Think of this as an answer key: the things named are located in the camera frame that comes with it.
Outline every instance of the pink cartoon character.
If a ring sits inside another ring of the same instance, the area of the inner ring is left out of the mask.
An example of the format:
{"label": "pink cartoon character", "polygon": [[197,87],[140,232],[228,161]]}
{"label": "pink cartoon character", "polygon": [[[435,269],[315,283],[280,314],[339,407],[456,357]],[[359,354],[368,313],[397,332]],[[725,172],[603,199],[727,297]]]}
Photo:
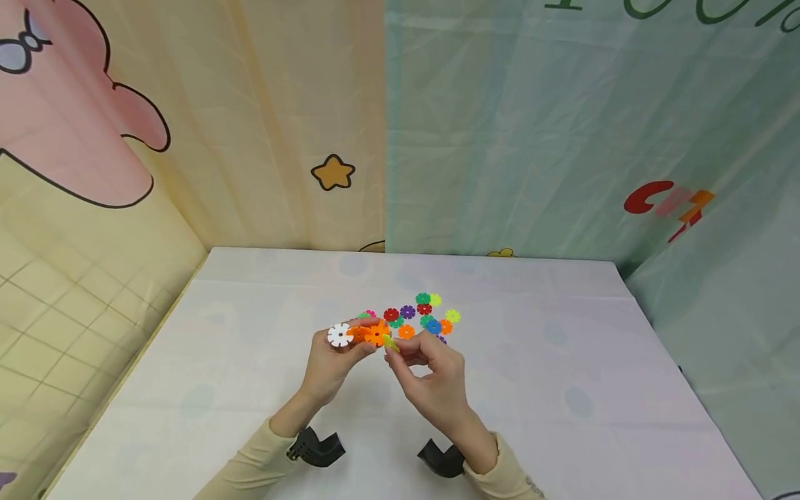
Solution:
{"label": "pink cartoon character", "polygon": [[0,155],[81,200],[126,208],[153,178],[121,138],[163,152],[170,132],[109,63],[106,32],[78,0],[0,2]]}

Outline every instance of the right hand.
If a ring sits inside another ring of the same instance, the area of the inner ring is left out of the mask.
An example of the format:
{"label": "right hand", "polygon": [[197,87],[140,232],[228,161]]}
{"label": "right hand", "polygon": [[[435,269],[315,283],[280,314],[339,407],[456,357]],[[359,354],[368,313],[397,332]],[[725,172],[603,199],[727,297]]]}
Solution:
{"label": "right hand", "polygon": [[[464,357],[427,331],[408,340],[395,339],[400,352],[386,349],[384,359],[406,398],[442,434],[452,439],[460,425],[473,420],[466,400]],[[409,366],[428,366],[432,373],[417,377]]]}

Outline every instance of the wrist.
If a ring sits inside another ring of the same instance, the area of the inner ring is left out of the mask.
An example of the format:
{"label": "wrist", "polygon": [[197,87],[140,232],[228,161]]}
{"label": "wrist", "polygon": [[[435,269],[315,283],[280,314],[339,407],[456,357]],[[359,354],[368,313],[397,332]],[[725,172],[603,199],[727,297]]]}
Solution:
{"label": "wrist", "polygon": [[488,474],[497,465],[497,439],[472,410],[447,437],[464,455],[464,460],[476,474]]}
{"label": "wrist", "polygon": [[270,429],[282,438],[293,438],[308,427],[311,419],[320,411],[322,405],[315,398],[298,391],[273,415]]}
{"label": "wrist", "polygon": [[475,438],[476,435],[488,434],[488,429],[483,425],[478,414],[471,408],[467,408],[460,414],[459,418],[455,420],[454,424],[442,430],[442,433],[456,445],[460,447],[459,443],[465,443]]}

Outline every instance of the left hand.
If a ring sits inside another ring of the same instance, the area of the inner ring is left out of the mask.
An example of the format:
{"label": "left hand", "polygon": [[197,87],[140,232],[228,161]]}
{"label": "left hand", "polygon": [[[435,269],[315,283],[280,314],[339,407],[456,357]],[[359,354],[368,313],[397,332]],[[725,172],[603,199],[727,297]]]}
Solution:
{"label": "left hand", "polygon": [[[350,326],[372,326],[377,318],[351,319]],[[300,389],[270,420],[272,431],[284,438],[292,438],[305,429],[311,419],[336,393],[359,361],[375,352],[369,342],[335,348],[328,343],[328,330],[320,330],[311,339],[306,376]]]}
{"label": "left hand", "polygon": [[[346,322],[350,326],[372,326],[378,318],[358,318]],[[308,355],[306,376],[298,394],[302,394],[320,407],[334,400],[336,393],[356,363],[375,352],[369,342],[350,344],[347,347],[333,347],[328,343],[328,330],[320,330],[311,339],[311,352]]]}

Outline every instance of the beige sleeve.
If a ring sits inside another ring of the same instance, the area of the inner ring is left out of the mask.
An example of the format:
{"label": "beige sleeve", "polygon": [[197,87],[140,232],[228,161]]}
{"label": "beige sleeve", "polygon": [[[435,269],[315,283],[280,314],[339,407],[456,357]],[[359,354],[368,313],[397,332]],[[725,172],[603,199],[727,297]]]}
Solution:
{"label": "beige sleeve", "polygon": [[497,464],[486,474],[476,474],[464,462],[467,479],[489,500],[545,500],[545,495],[522,471],[502,436],[495,434],[494,437],[498,442]]}
{"label": "beige sleeve", "polygon": [[267,419],[194,500],[264,500],[296,465],[286,456],[295,440],[275,435]]}

